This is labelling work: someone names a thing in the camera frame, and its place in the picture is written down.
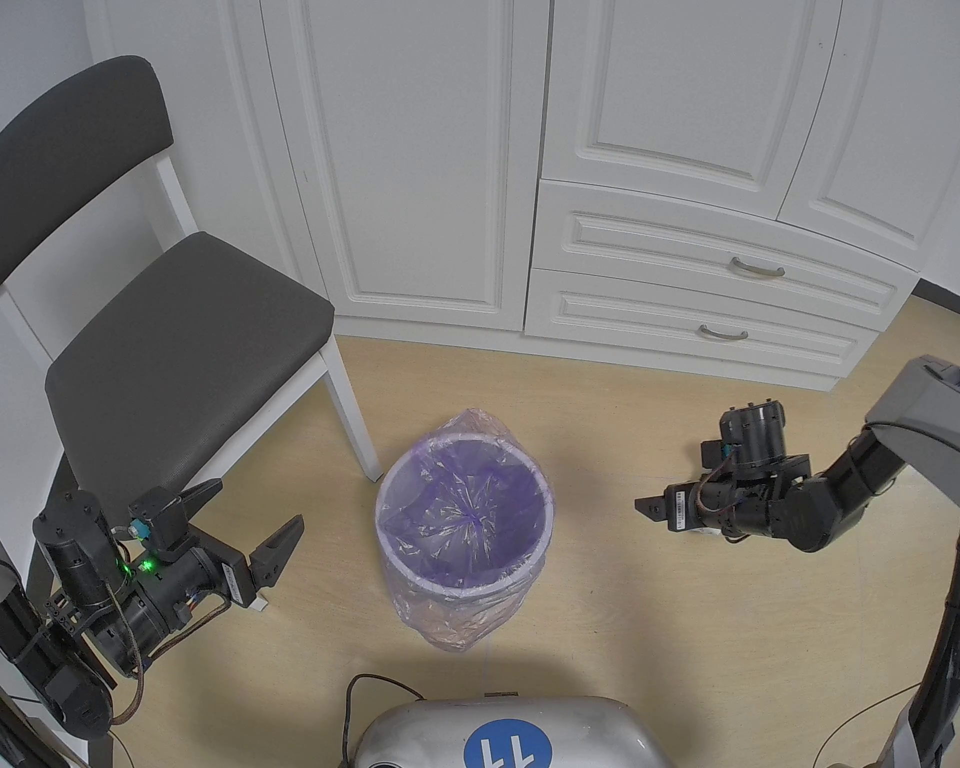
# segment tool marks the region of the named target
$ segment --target barcode label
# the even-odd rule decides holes
[[[677,491],[674,497],[674,508],[677,510],[677,530],[686,529],[686,493]]]
[[[227,577],[227,584],[230,587],[230,597],[233,598],[233,602],[238,606],[243,605],[243,598],[240,596],[240,587],[237,586],[237,576],[231,568],[226,563],[221,564],[224,567],[224,576]]]

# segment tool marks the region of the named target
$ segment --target silver drawer handle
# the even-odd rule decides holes
[[[700,326],[700,332],[705,336],[712,336],[714,339],[723,339],[725,342],[742,342],[744,339],[750,338],[750,334],[745,330],[741,330],[734,336],[732,333],[720,333],[720,331],[717,330],[710,330],[707,328],[706,323]]]
[[[786,270],[782,267],[778,267],[775,270],[768,270],[763,267],[755,267],[753,264],[747,264],[746,262],[740,261],[736,256],[734,256],[731,261],[734,267],[737,269],[744,270],[745,272],[752,272],[754,275],[763,275],[764,277],[783,277],[786,275]]]

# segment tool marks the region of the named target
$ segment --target chair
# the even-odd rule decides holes
[[[198,231],[167,153],[173,135],[151,65],[95,64],[0,132],[0,312],[37,362],[66,459],[111,526],[154,486],[178,492],[229,469],[323,379],[360,465],[380,474],[336,339],[333,307]],[[140,166],[176,242],[51,361],[3,282],[57,227]]]

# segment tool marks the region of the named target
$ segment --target blue circle logo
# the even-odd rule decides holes
[[[526,720],[494,720],[467,739],[467,768],[549,768],[553,747],[546,733]]]

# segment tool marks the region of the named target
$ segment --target floor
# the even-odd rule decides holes
[[[815,555],[669,534],[633,499],[695,477],[699,442],[748,400],[780,399],[789,449],[824,467],[904,362],[960,361],[960,316],[911,299],[830,394],[473,349],[340,345],[385,467],[464,408],[506,422],[557,496],[546,568],[517,616],[466,654],[404,627],[377,558],[377,486],[317,387],[194,520],[248,552],[297,513],[306,533],[264,613],[229,611],[150,670],[142,710],[118,729],[137,768],[332,768],[357,672],[429,698],[609,696],[640,714],[678,766],[807,768],[844,719],[922,676],[960,515],[916,473]],[[125,683],[118,706],[131,695]],[[365,683],[354,698],[355,742],[404,695]],[[818,765],[875,759],[905,699],[847,726]],[[960,748],[951,752],[944,766],[960,766]]]

